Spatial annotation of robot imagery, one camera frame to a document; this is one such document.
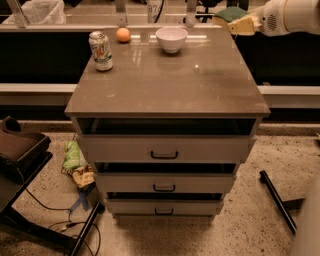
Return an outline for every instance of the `soda can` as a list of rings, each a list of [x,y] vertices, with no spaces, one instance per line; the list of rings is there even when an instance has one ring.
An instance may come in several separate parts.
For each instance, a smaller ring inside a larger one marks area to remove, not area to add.
[[[96,69],[107,71],[112,68],[112,54],[108,37],[101,31],[89,35],[89,44]]]

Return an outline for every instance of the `speckled floor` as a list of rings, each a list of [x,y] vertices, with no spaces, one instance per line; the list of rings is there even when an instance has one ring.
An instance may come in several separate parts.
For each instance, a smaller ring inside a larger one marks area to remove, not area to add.
[[[24,123],[24,130],[46,133],[52,143],[53,158],[30,184],[29,190],[45,205],[69,208],[77,200],[75,185],[63,174],[63,145],[74,136],[68,122]],[[214,219],[207,217],[134,217],[113,218],[107,211],[96,224],[101,232],[98,255],[105,256],[248,256],[289,255],[293,243],[286,223],[274,201],[259,180],[266,170],[283,200],[304,197],[320,166],[320,145],[316,133],[319,124],[262,124],[257,141],[247,160],[238,170],[237,179],[224,199],[224,207]],[[90,205],[99,200],[94,190]],[[49,227],[68,220],[66,211],[50,211],[23,193],[14,207],[29,221]],[[79,206],[72,221],[84,221],[90,211]],[[81,225],[66,234],[78,234]],[[0,226],[0,255],[62,255],[61,251],[40,245]],[[87,243],[93,253],[98,233],[89,233]],[[83,245],[80,255],[91,255]]]

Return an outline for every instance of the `open drawer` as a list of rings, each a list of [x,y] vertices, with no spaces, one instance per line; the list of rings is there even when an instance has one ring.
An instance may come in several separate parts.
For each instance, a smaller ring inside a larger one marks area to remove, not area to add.
[[[80,136],[89,162],[235,163],[245,162],[254,138],[230,136]]]

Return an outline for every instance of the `chair leg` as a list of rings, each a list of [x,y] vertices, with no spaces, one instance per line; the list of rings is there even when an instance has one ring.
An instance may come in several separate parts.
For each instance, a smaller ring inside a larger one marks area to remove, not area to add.
[[[287,211],[286,207],[284,206],[284,202],[282,201],[281,197],[279,196],[277,190],[275,189],[275,187],[273,186],[271,180],[269,179],[266,171],[261,171],[260,172],[260,180],[266,184],[273,200],[275,201],[275,203],[277,204],[283,218],[285,219],[286,223],[288,224],[291,232],[293,235],[296,234],[297,231],[297,226],[296,223],[294,222],[294,220],[291,217],[291,214]]]

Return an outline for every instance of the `drawer handle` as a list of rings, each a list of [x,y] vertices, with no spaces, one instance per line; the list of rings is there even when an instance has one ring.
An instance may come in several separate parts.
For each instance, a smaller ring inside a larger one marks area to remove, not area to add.
[[[154,209],[154,214],[155,215],[173,215],[173,209],[171,209],[170,211],[158,211],[157,208]]]
[[[156,153],[153,152],[153,150],[151,151],[151,157],[153,159],[161,159],[161,160],[173,160],[178,158],[179,152],[176,151],[174,156],[168,156],[168,155],[157,155]]]
[[[172,185],[172,189],[159,189],[156,185],[153,185],[153,190],[155,192],[174,192],[176,190],[176,185]]]

